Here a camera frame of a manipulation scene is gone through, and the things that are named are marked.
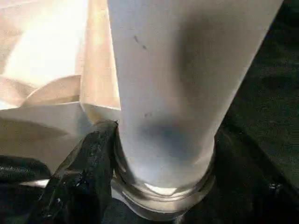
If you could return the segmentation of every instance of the white pipe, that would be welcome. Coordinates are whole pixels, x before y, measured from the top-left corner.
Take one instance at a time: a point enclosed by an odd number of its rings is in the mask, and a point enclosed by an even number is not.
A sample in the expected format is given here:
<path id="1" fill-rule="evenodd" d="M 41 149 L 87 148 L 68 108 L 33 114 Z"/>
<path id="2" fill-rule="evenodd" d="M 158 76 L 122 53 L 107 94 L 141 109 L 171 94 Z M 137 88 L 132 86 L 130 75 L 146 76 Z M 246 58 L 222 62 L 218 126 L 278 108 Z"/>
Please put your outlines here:
<path id="1" fill-rule="evenodd" d="M 202 178 L 281 2 L 109 1 L 120 138 L 134 182 L 173 189 Z"/>

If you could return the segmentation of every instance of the dark spot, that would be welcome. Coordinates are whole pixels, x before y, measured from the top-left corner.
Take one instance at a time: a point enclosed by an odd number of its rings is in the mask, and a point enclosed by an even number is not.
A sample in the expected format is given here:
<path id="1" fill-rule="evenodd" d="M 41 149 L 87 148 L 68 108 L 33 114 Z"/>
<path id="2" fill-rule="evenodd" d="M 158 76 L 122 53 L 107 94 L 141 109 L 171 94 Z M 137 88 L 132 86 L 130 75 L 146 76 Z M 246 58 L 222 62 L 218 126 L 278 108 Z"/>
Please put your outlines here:
<path id="1" fill-rule="evenodd" d="M 140 46 L 142 46 L 142 48 L 143 48 L 144 50 L 147 50 L 147 49 L 148 49 L 145 45 L 143 45 L 143 44 L 141 44 L 141 43 L 139 42 L 139 39 L 138 39 L 138 37 L 137 37 L 136 35 L 134 36 L 134 40 L 136 41 L 136 43 L 140 44 Z"/>
<path id="2" fill-rule="evenodd" d="M 151 117 L 151 116 L 152 116 L 152 113 L 146 113 L 146 114 L 144 115 L 145 118 L 147 118 L 147 117 Z"/>
<path id="3" fill-rule="evenodd" d="M 134 39 L 137 43 L 139 43 L 138 37 L 136 35 L 134 36 Z"/>

